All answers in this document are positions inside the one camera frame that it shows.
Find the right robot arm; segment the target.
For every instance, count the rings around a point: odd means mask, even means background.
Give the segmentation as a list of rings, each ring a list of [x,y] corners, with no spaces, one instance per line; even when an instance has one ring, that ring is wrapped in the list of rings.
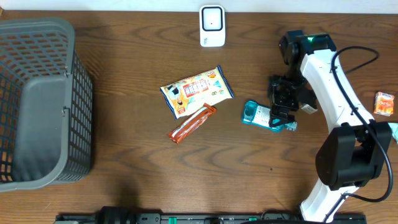
[[[328,34],[291,30],[279,40],[279,48],[289,69],[269,80],[269,124],[292,124],[297,110],[323,111],[329,134],[316,154],[318,180],[300,204],[300,215],[307,222],[331,223],[359,188],[382,170],[392,175],[387,155],[392,131],[356,96],[339,61],[341,50]]]

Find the orange tissue pack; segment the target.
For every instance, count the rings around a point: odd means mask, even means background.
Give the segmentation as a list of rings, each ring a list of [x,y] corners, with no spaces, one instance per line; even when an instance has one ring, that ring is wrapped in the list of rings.
[[[377,92],[374,102],[374,114],[390,116],[394,114],[394,95]]]

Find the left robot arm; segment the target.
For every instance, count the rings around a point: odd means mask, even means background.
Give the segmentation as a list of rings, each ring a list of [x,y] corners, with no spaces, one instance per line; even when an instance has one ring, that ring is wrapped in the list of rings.
[[[95,224],[136,224],[136,216],[125,208],[103,207],[96,214]]]

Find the small teal wipes packet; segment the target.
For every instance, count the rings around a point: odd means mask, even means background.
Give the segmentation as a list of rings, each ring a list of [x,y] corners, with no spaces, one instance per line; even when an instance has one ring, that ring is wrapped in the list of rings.
[[[398,142],[398,124],[397,123],[388,123],[391,131],[392,137]]]

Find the red snack stick packet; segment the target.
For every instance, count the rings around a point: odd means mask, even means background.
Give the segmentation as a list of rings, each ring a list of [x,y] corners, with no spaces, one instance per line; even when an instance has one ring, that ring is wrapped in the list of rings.
[[[179,144],[216,112],[217,109],[214,106],[205,103],[202,108],[193,113],[179,127],[168,133],[168,137],[176,144]]]

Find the teal mouthwash bottle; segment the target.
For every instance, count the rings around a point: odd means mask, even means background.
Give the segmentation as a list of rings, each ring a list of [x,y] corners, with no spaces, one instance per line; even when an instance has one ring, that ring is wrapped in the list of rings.
[[[259,126],[275,133],[280,133],[284,129],[289,131],[297,130],[297,122],[271,127],[269,125],[269,121],[271,120],[270,111],[271,109],[269,107],[259,105],[255,101],[249,100],[244,105],[241,121],[244,124]]]

